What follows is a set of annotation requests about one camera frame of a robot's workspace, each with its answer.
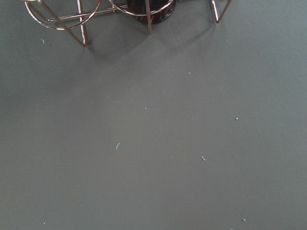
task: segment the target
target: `debris speck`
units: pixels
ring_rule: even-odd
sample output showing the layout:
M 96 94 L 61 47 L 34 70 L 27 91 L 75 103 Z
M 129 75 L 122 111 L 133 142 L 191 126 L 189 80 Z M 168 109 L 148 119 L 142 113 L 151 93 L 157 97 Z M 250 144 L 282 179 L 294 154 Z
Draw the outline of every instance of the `debris speck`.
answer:
M 116 145 L 116 151 L 118 150 L 119 147 L 120 147 L 120 142 Z

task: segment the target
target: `gray surface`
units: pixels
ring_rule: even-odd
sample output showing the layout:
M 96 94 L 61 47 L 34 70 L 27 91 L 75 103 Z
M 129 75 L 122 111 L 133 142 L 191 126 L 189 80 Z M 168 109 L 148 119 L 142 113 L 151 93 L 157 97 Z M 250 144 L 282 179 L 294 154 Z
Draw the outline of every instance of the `gray surface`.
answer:
M 2 4 L 0 229 L 305 230 L 306 8 L 183 1 L 82 48 Z

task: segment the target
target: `wire ring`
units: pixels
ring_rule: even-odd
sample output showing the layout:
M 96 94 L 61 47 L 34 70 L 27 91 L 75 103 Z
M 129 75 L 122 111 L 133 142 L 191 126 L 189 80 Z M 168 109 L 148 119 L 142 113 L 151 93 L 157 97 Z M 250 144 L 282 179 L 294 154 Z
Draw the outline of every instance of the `wire ring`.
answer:
M 164 10 L 166 7 L 168 7 L 170 4 L 172 4 L 173 1 L 175 1 L 175 0 L 170 0 L 168 4 L 164 5 L 164 6 L 161 7 L 160 9 L 157 9 L 157 10 L 155 10 L 155 11 L 150 11 L 150 15 L 153 15 L 153 14 L 156 14 L 156 13 L 158 13 L 158 12 L 161 12 L 161 11 Z M 128 11 L 128 10 L 125 10 L 125 9 L 122 8 L 121 6 L 118 6 L 118 5 L 114 2 L 114 0 L 109 0 L 109 2 L 111 2 L 112 5 L 113 5 L 116 9 L 118 9 L 119 11 L 122 11 L 122 12 L 124 12 L 124 13 L 126 13 L 126 14 L 129 14 L 129 15 L 132 15 L 132 16 L 137 16 L 137 17 L 147 16 L 147 14 L 144 14 L 144 13 L 143 13 L 143 14 L 137 14 L 137 13 L 132 13 L 132 12 L 130 12 L 130 11 Z
M 79 22 L 79 23 L 77 23 L 77 24 L 75 24 L 75 25 L 71 25 L 71 26 L 67 26 L 67 27 L 68 27 L 69 29 L 73 29 L 73 28 L 78 27 L 78 26 L 81 26 L 81 25 L 83 25 L 84 23 L 86 23 L 87 21 L 89 21 L 89 20 L 94 16 L 94 14 L 97 12 L 97 10 L 98 10 L 98 8 L 99 8 L 99 6 L 100 6 L 100 4 L 101 4 L 101 1 L 102 1 L 102 0 L 98 0 L 97 6 L 96 6 L 96 8 L 94 9 L 94 11 L 93 11 L 90 15 L 88 15 L 85 19 L 83 19 L 81 22 Z M 26 6 L 26 8 L 27 8 L 29 14 L 31 15 L 31 17 L 32 17 L 37 23 L 39 23 L 40 25 L 42 25 L 42 26 L 44 26 L 44 27 L 46 27 L 46 28 L 49 28 L 49 29 L 54 29 L 54 30 L 65 30 L 65 28 L 63 28 L 63 27 L 56 27 L 56 26 L 48 25 L 48 24 L 42 22 L 41 20 L 39 20 L 39 19 L 33 14 L 32 10 L 30 9 L 29 2 L 28 2 L 28 1 L 25 1 L 25 6 Z

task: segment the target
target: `wire leg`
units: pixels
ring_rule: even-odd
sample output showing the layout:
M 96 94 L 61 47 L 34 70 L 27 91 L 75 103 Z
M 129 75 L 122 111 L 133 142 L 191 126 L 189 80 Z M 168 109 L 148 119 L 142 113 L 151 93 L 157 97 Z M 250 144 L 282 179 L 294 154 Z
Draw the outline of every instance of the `wire leg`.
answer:
M 145 0 L 145 5 L 146 5 L 148 31 L 149 31 L 149 34 L 152 35 L 153 34 L 153 27 L 152 27 L 152 21 L 151 21 L 151 18 L 150 18 L 149 0 Z
M 231 0 L 226 0 L 227 4 L 225 5 L 225 7 L 224 7 L 220 16 L 218 15 L 218 12 L 217 12 L 216 4 L 215 4 L 216 1 L 218 1 L 218 0 L 210 0 L 210 3 L 211 3 L 211 6 L 212 6 L 212 13 L 214 15 L 215 22 L 219 23 L 222 20 L 222 17 L 224 16 L 229 4 L 231 3 Z
M 42 19 L 45 21 L 50 21 L 49 18 L 47 18 L 41 11 L 39 11 L 36 7 L 34 7 L 31 3 L 29 3 L 29 7 L 34 10 Z
M 80 44 L 80 45 L 82 45 L 82 46 L 85 46 L 85 44 L 83 44 L 82 43 L 82 41 L 79 39 L 79 38 L 77 38 L 77 36 L 67 27 L 67 25 L 64 23 L 64 22 L 62 22 L 62 20 L 60 19 L 60 18 L 58 18 L 58 16 L 43 2 L 43 1 L 40 1 L 40 4 L 42 5 L 42 7 L 44 7 L 45 8 L 45 10 L 46 11 L 48 11 L 51 15 L 52 15 L 52 17 L 54 17 L 55 19 L 56 19 L 56 21 L 58 22 L 58 23 L 60 23 L 62 26 L 63 26 L 63 28 Z
M 83 13 L 82 2 L 81 0 L 77 0 L 77 3 L 78 3 L 78 13 L 81 14 Z M 82 35 L 83 44 L 84 46 L 86 46 L 88 44 L 86 25 L 82 24 L 80 27 L 81 27 L 81 35 Z

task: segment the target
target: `metal wire stand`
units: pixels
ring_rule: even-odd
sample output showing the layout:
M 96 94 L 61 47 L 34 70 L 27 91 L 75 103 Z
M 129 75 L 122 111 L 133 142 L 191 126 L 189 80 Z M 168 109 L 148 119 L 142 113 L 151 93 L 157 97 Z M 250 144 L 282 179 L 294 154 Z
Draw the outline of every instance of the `metal wire stand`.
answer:
M 55 30 L 65 30 L 67 31 L 80 45 L 82 46 L 87 46 L 88 44 L 88 39 L 87 39 L 87 32 L 86 32 L 86 27 L 85 27 L 85 23 L 88 22 L 92 17 L 102 14 L 102 13 L 106 13 L 106 12 L 115 12 L 115 11 L 121 11 L 124 12 L 126 14 L 132 15 L 132 16 L 146 16 L 147 17 L 147 25 L 148 25 L 148 31 L 149 34 L 152 35 L 153 34 L 153 29 L 152 29 L 152 23 L 151 23 L 151 15 L 156 14 L 161 12 L 162 10 L 164 10 L 165 8 L 167 8 L 169 5 L 171 5 L 173 3 L 173 1 L 175 0 L 169 0 L 169 2 L 164 5 L 163 7 L 161 7 L 160 9 L 151 11 L 150 10 L 150 5 L 149 5 L 149 0 L 144 0 L 145 1 L 145 6 L 146 6 L 146 14 L 137 14 L 137 13 L 133 13 L 127 10 L 127 5 L 117 5 L 115 3 L 115 0 L 109 0 L 110 3 L 112 4 L 111 8 L 106 8 L 103 10 L 98 10 L 102 0 L 98 0 L 97 5 L 94 9 L 93 12 L 91 13 L 84 13 L 83 12 L 83 7 L 82 7 L 82 0 L 77 0 L 77 4 L 78 4 L 78 14 L 74 14 L 74 15 L 68 15 L 68 16 L 57 16 L 45 3 L 43 0 L 19 0 L 19 1 L 23 1 L 25 3 L 25 6 L 29 12 L 29 14 L 32 16 L 32 18 L 39 23 L 40 25 L 49 28 L 49 29 L 55 29 Z M 225 8 L 223 9 L 221 15 L 218 15 L 218 11 L 215 5 L 216 1 L 227 1 L 227 4 L 225 6 Z M 33 5 L 33 2 L 38 3 L 39 5 L 42 6 L 42 8 L 48 12 L 53 18 L 48 18 L 46 17 L 37 7 L 35 7 Z M 220 20 L 222 19 L 223 15 L 225 14 L 229 4 L 230 4 L 231 0 L 210 0 L 211 6 L 212 6 L 212 12 L 213 15 L 215 17 L 215 21 L 216 23 L 219 23 Z M 71 26 L 67 26 L 64 23 L 64 20 L 68 20 L 68 19 L 78 19 L 79 18 L 79 22 L 71 25 Z M 57 22 L 59 23 L 62 27 L 59 26 L 52 26 L 48 23 L 54 23 Z M 81 29 L 81 36 L 82 36 L 82 40 L 79 39 L 71 30 L 73 28 L 76 28 L 80 26 Z

